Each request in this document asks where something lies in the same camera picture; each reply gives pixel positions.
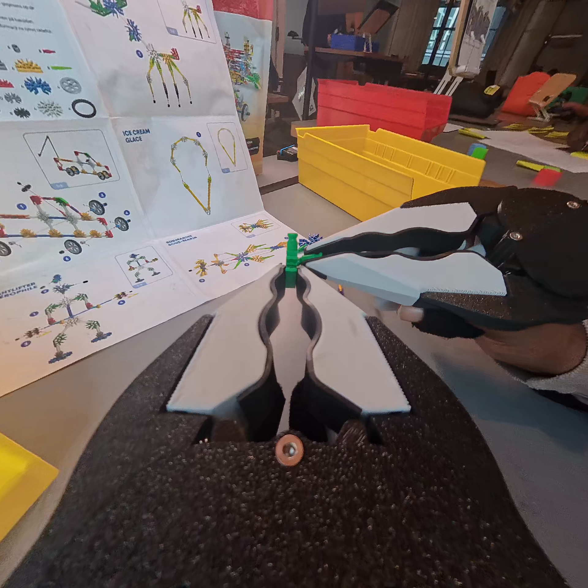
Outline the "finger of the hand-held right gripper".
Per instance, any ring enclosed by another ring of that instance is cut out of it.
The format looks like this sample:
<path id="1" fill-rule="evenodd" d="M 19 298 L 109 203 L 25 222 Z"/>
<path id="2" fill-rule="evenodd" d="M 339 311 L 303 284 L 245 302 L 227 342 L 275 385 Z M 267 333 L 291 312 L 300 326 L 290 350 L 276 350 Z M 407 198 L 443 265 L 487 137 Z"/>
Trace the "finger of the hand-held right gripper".
<path id="1" fill-rule="evenodd" d="M 481 246 L 474 245 L 477 218 L 465 202 L 396 208 L 317 242 L 316 253 L 367 258 L 383 258 L 394 252 L 414 258 L 456 251 L 480 254 Z"/>
<path id="2" fill-rule="evenodd" d="M 306 267 L 346 288 L 356 288 L 401 305 L 413 305 L 427 292 L 507 294 L 500 270 L 470 249 L 434 259 L 397 253 L 382 258 L 335 254 L 307 260 Z"/>

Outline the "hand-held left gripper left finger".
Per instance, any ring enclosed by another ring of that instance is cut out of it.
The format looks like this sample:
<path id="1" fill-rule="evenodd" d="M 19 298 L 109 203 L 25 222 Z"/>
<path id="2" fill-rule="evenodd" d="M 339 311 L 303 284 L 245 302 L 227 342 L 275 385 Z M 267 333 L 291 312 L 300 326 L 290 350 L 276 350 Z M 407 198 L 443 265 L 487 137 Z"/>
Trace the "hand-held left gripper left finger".
<path id="1" fill-rule="evenodd" d="M 166 408 L 215 417 L 281 417 L 270 335 L 280 317 L 284 266 L 239 290 L 214 314 Z"/>

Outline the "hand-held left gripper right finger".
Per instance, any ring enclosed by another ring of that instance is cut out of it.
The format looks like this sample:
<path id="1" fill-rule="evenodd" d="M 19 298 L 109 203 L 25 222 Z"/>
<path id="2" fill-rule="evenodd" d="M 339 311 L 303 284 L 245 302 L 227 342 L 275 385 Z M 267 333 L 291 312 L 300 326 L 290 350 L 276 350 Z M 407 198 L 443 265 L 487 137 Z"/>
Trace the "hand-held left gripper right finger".
<path id="1" fill-rule="evenodd" d="M 306 353 L 303 403 L 314 417 L 409 412 L 366 315 L 308 269 L 296 282 Z"/>

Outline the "green and blue toy assembly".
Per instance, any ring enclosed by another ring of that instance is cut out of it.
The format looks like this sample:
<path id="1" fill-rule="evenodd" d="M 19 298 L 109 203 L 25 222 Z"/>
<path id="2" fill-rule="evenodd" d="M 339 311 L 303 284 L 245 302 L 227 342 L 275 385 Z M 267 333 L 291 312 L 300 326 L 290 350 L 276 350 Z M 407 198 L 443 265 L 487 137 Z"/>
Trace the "green and blue toy assembly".
<path id="1" fill-rule="evenodd" d="M 285 287 L 294 288 L 298 275 L 298 267 L 314 259 L 322 256 L 319 254 L 307 254 L 305 250 L 298 251 L 298 235 L 296 233 L 288 233 L 288 241 L 286 247 L 286 265 L 285 265 Z"/>

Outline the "yellow divided plastic bin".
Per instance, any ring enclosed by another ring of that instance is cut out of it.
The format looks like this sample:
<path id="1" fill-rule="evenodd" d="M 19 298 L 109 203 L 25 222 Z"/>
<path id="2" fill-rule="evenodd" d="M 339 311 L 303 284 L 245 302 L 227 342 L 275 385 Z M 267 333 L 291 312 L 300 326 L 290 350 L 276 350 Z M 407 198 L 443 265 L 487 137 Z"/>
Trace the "yellow divided plastic bin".
<path id="1" fill-rule="evenodd" d="M 58 473 L 56 467 L 1 435 L 1 540 Z"/>

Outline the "person's right forearm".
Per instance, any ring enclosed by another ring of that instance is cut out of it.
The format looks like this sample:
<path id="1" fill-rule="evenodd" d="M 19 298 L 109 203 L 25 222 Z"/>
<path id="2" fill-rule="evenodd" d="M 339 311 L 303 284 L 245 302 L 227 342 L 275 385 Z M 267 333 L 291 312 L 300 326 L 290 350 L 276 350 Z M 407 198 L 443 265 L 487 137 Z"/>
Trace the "person's right forearm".
<path id="1" fill-rule="evenodd" d="M 545 396 L 587 410 L 587 320 L 501 335 L 513 345 L 500 361 L 512 377 Z"/>

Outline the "grey desk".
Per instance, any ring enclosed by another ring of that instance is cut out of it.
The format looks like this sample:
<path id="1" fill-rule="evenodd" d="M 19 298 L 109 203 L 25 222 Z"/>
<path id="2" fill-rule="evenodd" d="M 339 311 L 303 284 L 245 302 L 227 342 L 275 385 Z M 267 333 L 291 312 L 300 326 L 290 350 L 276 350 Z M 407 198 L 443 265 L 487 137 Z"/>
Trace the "grey desk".
<path id="1" fill-rule="evenodd" d="M 296 286 L 270 335 L 281 417 L 168 411 L 246 286 L 202 303 L 147 359 L 120 343 L 1 399 L 1 430 L 62 470 L 1 542 L 1 587 L 587 587 L 587 410 L 310 271 L 410 411 L 310 413 Z"/>

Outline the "person's right hand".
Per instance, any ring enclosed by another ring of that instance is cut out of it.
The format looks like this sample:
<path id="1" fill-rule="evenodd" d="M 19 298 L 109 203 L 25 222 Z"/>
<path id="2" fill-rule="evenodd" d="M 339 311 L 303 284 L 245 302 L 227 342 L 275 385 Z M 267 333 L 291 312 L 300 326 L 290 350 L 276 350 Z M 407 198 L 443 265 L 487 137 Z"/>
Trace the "person's right hand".
<path id="1" fill-rule="evenodd" d="M 398 316 L 421 331 L 445 337 L 474 337 L 496 362 L 542 376 L 558 376 L 579 367 L 587 353 L 583 323 L 544 324 L 519 331 L 482 329 L 447 311 L 400 306 Z"/>

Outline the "stack of red plastic bins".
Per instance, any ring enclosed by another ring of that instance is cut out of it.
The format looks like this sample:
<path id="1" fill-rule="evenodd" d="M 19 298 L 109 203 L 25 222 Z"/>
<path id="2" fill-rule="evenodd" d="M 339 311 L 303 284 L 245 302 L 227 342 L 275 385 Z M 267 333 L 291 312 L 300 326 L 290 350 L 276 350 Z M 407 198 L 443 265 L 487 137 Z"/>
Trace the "stack of red plastic bins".
<path id="1" fill-rule="evenodd" d="M 442 133 L 452 97 L 394 86 L 320 79 L 318 126 L 369 125 L 423 142 Z"/>

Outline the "black printed cardboard box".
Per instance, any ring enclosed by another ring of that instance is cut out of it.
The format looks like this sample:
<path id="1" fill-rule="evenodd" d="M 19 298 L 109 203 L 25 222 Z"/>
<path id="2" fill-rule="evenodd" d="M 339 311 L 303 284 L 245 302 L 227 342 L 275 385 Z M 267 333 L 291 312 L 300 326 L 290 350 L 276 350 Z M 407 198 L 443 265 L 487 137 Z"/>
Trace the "black printed cardboard box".
<path id="1" fill-rule="evenodd" d="M 306 78 L 307 78 L 307 67 L 302 71 L 299 75 L 297 82 L 296 82 L 296 92 L 292 98 L 292 104 L 298 114 L 300 120 L 304 120 L 304 108 L 305 108 L 305 100 L 306 95 L 308 94 L 309 97 L 309 108 L 308 108 L 308 115 L 313 116 L 316 113 L 316 101 L 315 101 L 315 94 L 316 94 L 316 79 L 312 78 L 311 89 L 306 91 Z"/>

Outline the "orange plastic object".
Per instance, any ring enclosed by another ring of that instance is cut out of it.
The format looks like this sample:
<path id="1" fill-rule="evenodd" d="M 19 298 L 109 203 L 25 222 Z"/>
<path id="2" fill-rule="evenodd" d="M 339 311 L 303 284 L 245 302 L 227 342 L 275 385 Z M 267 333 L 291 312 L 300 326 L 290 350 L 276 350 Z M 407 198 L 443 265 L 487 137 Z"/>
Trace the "orange plastic object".
<path id="1" fill-rule="evenodd" d="M 546 108 L 576 79 L 576 74 L 532 72 L 518 77 L 509 92 L 501 111 L 503 113 L 532 117 Z"/>

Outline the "paned window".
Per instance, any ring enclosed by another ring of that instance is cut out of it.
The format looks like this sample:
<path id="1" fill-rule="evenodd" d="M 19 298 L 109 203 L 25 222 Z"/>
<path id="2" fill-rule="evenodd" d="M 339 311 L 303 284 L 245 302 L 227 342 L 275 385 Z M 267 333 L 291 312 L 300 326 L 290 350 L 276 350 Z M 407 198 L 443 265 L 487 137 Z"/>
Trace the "paned window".
<path id="1" fill-rule="evenodd" d="M 440 1 L 426 45 L 422 66 L 444 68 L 452 49 L 460 1 Z"/>

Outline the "blue plastic crate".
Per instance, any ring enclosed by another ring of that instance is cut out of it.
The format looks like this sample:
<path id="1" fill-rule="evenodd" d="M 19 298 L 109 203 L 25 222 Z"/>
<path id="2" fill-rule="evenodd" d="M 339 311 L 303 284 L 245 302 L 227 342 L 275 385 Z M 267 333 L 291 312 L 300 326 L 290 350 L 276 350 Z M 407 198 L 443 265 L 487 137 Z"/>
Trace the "blue plastic crate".
<path id="1" fill-rule="evenodd" d="M 330 36 L 330 48 L 342 51 L 377 53 L 379 42 L 367 33 L 360 35 L 333 33 Z"/>

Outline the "white toy instruction sheet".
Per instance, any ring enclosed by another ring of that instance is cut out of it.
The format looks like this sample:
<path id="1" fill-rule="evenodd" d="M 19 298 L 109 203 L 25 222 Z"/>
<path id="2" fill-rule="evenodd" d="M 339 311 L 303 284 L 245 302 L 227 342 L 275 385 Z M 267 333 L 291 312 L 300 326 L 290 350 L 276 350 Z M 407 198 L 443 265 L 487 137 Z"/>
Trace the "white toy instruction sheet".
<path id="1" fill-rule="evenodd" d="M 1 1 L 1 396 L 285 262 L 213 1 Z"/>

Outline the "yellow toy set box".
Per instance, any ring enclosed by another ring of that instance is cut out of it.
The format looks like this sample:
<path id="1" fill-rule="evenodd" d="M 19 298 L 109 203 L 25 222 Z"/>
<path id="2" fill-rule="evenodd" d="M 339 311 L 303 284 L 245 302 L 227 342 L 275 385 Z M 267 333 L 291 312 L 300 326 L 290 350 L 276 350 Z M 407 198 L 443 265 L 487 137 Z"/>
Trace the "yellow toy set box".
<path id="1" fill-rule="evenodd" d="M 263 172 L 273 1 L 213 1 L 236 110 L 255 175 Z"/>

